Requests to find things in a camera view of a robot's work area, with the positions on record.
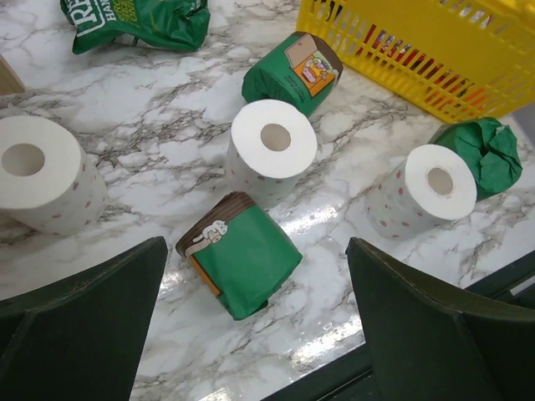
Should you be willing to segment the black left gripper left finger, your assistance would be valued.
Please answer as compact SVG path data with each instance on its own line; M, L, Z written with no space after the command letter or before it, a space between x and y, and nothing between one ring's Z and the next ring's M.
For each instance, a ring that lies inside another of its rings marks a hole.
M152 237L1 302L3 400L127 400L168 248Z

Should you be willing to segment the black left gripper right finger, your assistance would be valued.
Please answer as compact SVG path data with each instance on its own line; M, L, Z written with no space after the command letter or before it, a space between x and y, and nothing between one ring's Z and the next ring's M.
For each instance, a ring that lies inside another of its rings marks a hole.
M383 400L532 400L534 309L421 272L361 238L347 251Z

